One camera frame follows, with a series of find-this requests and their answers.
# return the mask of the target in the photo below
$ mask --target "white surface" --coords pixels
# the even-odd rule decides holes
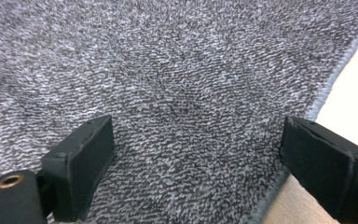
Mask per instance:
[[[358,145],[358,50],[335,82],[316,121]],[[337,222],[290,176],[263,223]]]

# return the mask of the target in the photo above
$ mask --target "speckled carpet texture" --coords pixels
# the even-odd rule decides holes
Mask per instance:
[[[87,223],[257,222],[357,43],[358,1],[0,1],[0,175],[112,115]]]

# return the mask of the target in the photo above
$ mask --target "metal grommet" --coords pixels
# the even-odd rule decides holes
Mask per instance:
[[[24,175],[9,175],[0,180],[0,189],[8,189],[19,184],[24,179]]]

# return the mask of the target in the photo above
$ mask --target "black clamp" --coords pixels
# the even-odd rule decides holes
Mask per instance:
[[[95,190],[114,153],[112,118],[83,123],[42,158],[35,175],[28,170],[0,176],[0,223],[84,220]]]
[[[331,217],[358,223],[358,146],[316,122],[287,117],[281,155]]]

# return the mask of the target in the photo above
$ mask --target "carpet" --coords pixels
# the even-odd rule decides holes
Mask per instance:
[[[108,114],[86,222],[258,222],[357,43],[358,1],[0,1],[0,175]]]

